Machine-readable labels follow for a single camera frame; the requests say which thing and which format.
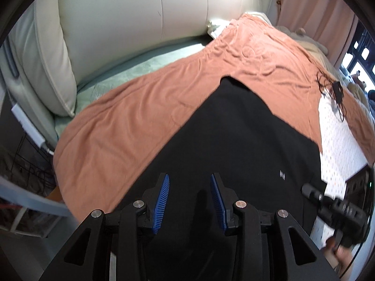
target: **black fabric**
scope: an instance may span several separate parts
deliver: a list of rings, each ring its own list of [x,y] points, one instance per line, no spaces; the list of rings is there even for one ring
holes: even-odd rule
[[[117,209],[139,199],[161,172],[169,174],[170,191],[162,227],[145,249],[152,281],[231,279],[236,238],[225,237],[218,227],[210,193],[213,172],[258,210],[286,209],[308,234],[316,209],[301,187],[326,187],[318,146],[233,78],[222,79]]]

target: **white patterned sheet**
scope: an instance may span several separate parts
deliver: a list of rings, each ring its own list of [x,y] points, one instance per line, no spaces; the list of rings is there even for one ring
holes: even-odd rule
[[[325,195],[344,198],[345,181],[361,170],[367,160],[353,137],[346,120],[341,122],[336,104],[328,93],[319,101],[319,122],[323,153],[320,153],[321,176],[327,183]],[[318,248],[326,245],[333,229],[316,218],[311,239]]]

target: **blue ribbed rubber pad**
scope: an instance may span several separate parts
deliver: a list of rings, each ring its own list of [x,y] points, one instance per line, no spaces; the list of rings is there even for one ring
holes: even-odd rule
[[[217,222],[219,223],[220,228],[225,232],[226,230],[226,219],[225,219],[225,207],[223,200],[221,198],[218,185],[216,183],[215,177],[211,174],[211,194],[212,200],[215,207]]]
[[[169,175],[166,174],[164,177],[164,182],[160,190],[159,197],[157,198],[155,211],[154,211],[154,222],[152,225],[152,232],[157,234],[160,227],[162,226],[164,210],[166,206],[166,201],[168,199],[169,193]]]

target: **curtain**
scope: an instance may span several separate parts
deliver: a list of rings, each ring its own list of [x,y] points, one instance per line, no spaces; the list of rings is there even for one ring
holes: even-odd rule
[[[306,35],[328,49],[328,60],[338,68],[357,28],[358,18],[343,0],[282,0],[277,25]]]

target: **orange blanket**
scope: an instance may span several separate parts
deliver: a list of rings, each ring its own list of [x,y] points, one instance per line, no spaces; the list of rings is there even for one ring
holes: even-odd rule
[[[201,52],[105,94],[64,130],[54,156],[61,194],[78,220],[112,211],[202,102],[230,75],[321,150],[318,73],[308,52],[262,20],[243,15]],[[345,90],[348,125],[369,163],[375,132]]]

